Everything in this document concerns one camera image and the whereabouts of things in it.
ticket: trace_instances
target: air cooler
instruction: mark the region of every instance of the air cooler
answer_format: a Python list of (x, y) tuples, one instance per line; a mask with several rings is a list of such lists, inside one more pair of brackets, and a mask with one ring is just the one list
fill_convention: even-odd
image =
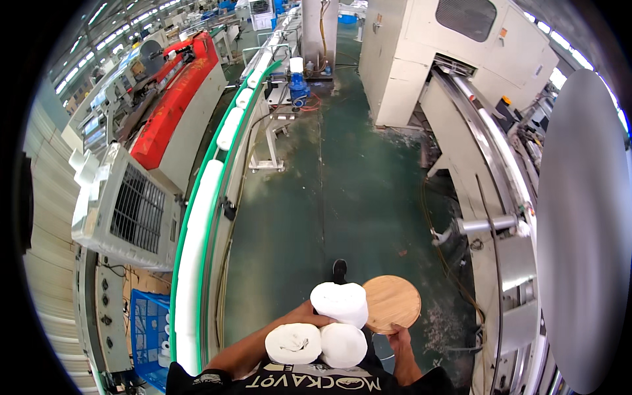
[(272, 0), (249, 0), (248, 6), (254, 30), (272, 28), (272, 19), (274, 18)]
[(181, 210), (175, 196), (118, 143), (100, 162), (75, 151), (69, 163), (81, 186), (73, 240), (119, 263), (172, 271)]

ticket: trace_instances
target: black t-shirt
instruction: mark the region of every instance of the black t-shirt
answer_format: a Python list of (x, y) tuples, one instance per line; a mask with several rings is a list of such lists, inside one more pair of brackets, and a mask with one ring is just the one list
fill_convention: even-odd
[(442, 367), (423, 375), (410, 386), (398, 385), (397, 379), (383, 369), (360, 367), (331, 368), (323, 363), (279, 365), (266, 359), (257, 372), (246, 379), (232, 381), (218, 369), (207, 369), (196, 377), (189, 376), (177, 362), (172, 362), (167, 376), (166, 395), (215, 394), (423, 394), (456, 395), (454, 385)]

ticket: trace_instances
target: black sneaker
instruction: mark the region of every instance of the black sneaker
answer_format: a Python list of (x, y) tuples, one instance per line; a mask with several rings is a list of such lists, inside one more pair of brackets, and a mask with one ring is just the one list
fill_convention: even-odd
[(347, 280), (344, 279), (347, 274), (347, 261), (344, 259), (336, 259), (334, 262), (334, 283), (336, 284), (346, 284)]

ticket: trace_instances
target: factory floor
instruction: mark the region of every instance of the factory floor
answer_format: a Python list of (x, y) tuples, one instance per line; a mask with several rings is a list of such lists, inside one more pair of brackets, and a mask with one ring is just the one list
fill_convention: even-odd
[[(255, 46), (257, 33), (246, 28), (239, 47)], [(337, 63), (357, 64), (356, 33), (355, 25), (338, 24)], [(230, 66), (227, 79), (242, 69), (243, 63)], [(422, 298), (421, 316), (410, 328), (417, 363), (422, 372), (443, 366), (469, 392), (473, 354), (450, 348), (473, 341), (475, 312), (446, 279), (431, 245), (420, 201), (426, 173), (420, 168), (420, 132), (373, 126), (356, 67), (339, 66), (333, 82), (311, 88), (322, 99), (320, 109), (301, 112), (288, 126), (289, 136), (277, 140), (286, 170), (247, 174), (228, 263), (224, 346), (308, 299), (314, 286), (331, 280), (334, 260), (344, 258), (349, 282), (394, 274), (415, 285)], [(231, 99), (226, 94), (220, 101), (217, 122)], [(262, 134), (257, 154), (269, 159)], [(432, 191), (427, 195), (434, 226), (442, 231), (452, 218), (451, 202)], [(471, 267), (457, 270), (473, 287)], [(392, 372), (386, 337), (375, 335), (374, 344)]]

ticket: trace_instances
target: hand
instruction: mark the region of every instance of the hand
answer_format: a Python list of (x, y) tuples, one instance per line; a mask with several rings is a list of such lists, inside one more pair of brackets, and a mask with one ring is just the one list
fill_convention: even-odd
[(333, 318), (326, 315), (314, 314), (312, 301), (306, 300), (299, 307), (287, 313), (282, 319), (283, 324), (295, 324), (297, 322), (302, 324), (312, 324), (317, 327), (322, 327), (336, 322)]
[(404, 328), (394, 322), (391, 324), (391, 328), (397, 332), (391, 335), (386, 335), (386, 338), (388, 338), (393, 351), (399, 350), (402, 346), (410, 345), (410, 333), (408, 332), (408, 328)]

